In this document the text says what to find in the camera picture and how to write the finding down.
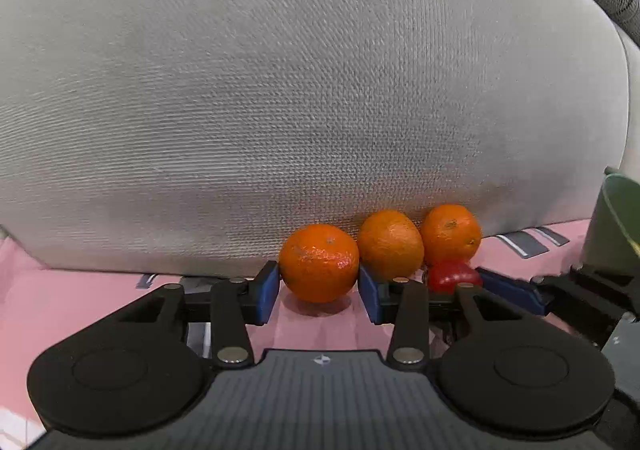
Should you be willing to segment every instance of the green bucket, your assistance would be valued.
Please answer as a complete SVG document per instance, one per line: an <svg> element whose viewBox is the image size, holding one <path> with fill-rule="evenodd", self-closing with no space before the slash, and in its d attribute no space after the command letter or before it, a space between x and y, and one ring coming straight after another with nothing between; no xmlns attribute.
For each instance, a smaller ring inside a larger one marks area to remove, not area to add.
<svg viewBox="0 0 640 450"><path fill-rule="evenodd" d="M640 185L634 180L620 173L605 177L582 263L611 273L640 274Z"/></svg>

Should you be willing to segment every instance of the orange fruit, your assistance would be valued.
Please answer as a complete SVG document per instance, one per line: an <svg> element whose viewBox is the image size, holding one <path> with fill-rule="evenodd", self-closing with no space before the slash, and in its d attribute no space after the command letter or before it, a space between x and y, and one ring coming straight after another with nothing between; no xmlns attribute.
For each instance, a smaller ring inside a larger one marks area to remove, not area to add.
<svg viewBox="0 0 640 450"><path fill-rule="evenodd" d="M294 231L280 250L280 274L300 300L332 302L358 277L358 245L339 227L311 224Z"/></svg>
<svg viewBox="0 0 640 450"><path fill-rule="evenodd" d="M431 265L443 260L471 260L482 239L480 224L461 205L433 208L420 227L424 242L424 261Z"/></svg>
<svg viewBox="0 0 640 450"><path fill-rule="evenodd" d="M362 223L358 249L364 265L386 280L411 276L424 258L420 231L396 210L377 211Z"/></svg>

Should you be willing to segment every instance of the red tomato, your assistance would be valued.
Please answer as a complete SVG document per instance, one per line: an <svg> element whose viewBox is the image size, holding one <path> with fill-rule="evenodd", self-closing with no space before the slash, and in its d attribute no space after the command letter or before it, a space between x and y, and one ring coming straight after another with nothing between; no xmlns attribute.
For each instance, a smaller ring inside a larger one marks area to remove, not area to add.
<svg viewBox="0 0 640 450"><path fill-rule="evenodd" d="M453 295L460 282L482 286L478 271L461 260L446 260L432 265L427 274L427 287L434 293Z"/></svg>

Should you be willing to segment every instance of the silver bolt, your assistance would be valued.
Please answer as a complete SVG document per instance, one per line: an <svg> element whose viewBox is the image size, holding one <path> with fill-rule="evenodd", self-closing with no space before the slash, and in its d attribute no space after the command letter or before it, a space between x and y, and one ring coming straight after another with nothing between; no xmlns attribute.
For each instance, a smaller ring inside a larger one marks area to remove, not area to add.
<svg viewBox="0 0 640 450"><path fill-rule="evenodd" d="M396 362L411 365L421 362L424 359L424 353L415 347L400 347L394 351L393 357Z"/></svg>
<svg viewBox="0 0 640 450"><path fill-rule="evenodd" d="M226 364L241 364L249 357L242 347L224 347L218 351L218 359Z"/></svg>

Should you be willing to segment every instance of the pink surface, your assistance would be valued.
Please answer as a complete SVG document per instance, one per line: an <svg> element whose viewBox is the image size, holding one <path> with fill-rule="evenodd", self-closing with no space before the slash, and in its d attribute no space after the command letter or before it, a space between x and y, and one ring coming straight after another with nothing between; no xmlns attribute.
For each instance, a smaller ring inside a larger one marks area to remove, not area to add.
<svg viewBox="0 0 640 450"><path fill-rule="evenodd" d="M572 239L556 247L532 231L549 252L529 260L495 237L482 240L474 266L482 265L514 278L558 274L578 260L588 221L556 224L552 229ZM178 281L157 277L149 290L136 289L139 274L83 273L44 269L13 240L0 244L0 408L37 420L26 393L31 362L44 349L144 293ZM259 358L263 349L350 350L388 346L391 325L372 325L357 291L326 306L300 303L286 289L267 325L248 326Z"/></svg>

